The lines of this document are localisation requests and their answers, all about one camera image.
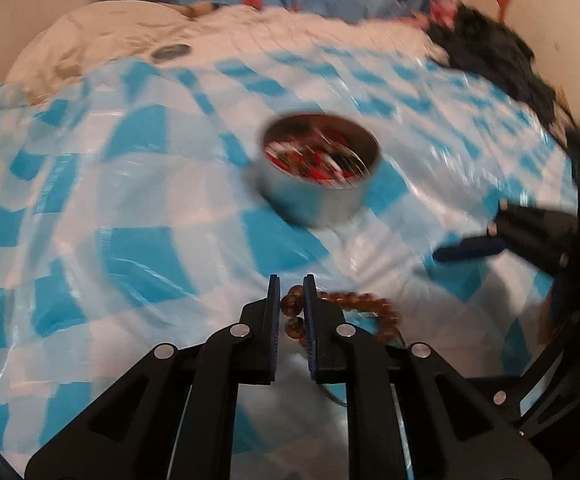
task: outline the small gray object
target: small gray object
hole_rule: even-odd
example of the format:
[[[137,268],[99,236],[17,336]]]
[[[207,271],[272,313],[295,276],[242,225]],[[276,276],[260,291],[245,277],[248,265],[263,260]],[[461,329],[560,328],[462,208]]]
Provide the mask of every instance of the small gray object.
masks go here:
[[[507,399],[507,394],[503,390],[499,390],[494,394],[493,401],[497,406],[500,406],[505,402],[505,399]]]
[[[432,351],[430,350],[430,347],[424,343],[412,345],[412,355],[416,355],[420,359],[429,357],[431,353]]]
[[[191,50],[192,47],[189,45],[177,43],[158,48],[151,54],[151,57],[155,62],[170,61],[171,59],[177,59],[177,57],[189,54]]]
[[[174,348],[171,345],[159,345],[154,349],[154,356],[157,359],[170,359],[174,355]]]
[[[343,323],[337,326],[337,334],[343,337],[352,337],[356,334],[356,328],[348,323]]]
[[[249,326],[247,326],[243,323],[238,323],[236,325],[232,325],[230,327],[230,333],[234,337],[245,337],[247,334],[249,334]]]

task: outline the bed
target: bed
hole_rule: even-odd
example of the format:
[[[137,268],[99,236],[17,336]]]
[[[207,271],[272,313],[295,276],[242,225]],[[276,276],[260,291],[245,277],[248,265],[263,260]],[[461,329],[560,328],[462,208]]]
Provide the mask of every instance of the bed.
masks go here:
[[[80,7],[0,85],[0,453],[20,474],[150,348],[204,341],[272,273],[284,291],[312,273],[388,298],[406,341],[465,376],[520,374],[545,344],[547,276],[511,254],[431,258],[501,199],[576,209],[569,159],[536,115],[439,66],[421,28],[244,3],[194,20],[145,1]],[[181,42],[189,56],[153,62]],[[340,228],[286,224],[251,185],[263,127],[306,110],[383,148]],[[232,477],[346,478],[346,453],[345,410],[282,337],[275,385],[239,396]]]

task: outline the beaded bracelet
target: beaded bracelet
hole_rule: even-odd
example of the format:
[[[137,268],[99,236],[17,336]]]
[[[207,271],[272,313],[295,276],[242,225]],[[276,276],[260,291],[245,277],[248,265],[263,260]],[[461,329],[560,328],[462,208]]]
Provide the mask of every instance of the beaded bracelet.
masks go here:
[[[379,331],[376,338],[383,344],[393,340],[403,347],[405,342],[399,325],[399,315],[393,309],[390,301],[385,298],[376,299],[372,294],[355,294],[354,292],[319,292],[321,300],[339,305],[343,310],[356,310],[377,317]],[[307,344],[305,323],[298,315],[303,310],[303,286],[294,285],[281,300],[281,311],[290,319],[285,323],[285,333],[292,339],[297,339],[303,346]]]

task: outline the red items in tin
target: red items in tin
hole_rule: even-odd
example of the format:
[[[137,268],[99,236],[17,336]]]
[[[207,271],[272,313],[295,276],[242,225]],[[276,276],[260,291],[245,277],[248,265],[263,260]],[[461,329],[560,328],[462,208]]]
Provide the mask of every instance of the red items in tin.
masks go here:
[[[345,137],[313,128],[270,142],[265,156],[282,170],[324,186],[347,187],[368,173],[361,158],[347,146]]]

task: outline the tin can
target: tin can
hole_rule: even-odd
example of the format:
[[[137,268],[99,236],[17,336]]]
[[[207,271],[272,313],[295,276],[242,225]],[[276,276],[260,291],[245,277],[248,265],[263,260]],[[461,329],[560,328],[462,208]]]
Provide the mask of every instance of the tin can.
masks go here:
[[[265,156],[271,142],[315,128],[342,136],[367,173],[346,187],[325,186],[284,171]],[[381,160],[381,148],[371,133],[352,121],[328,114],[300,114],[282,117],[265,129],[259,159],[261,193],[282,218],[305,227],[334,226],[348,221],[361,208]]]

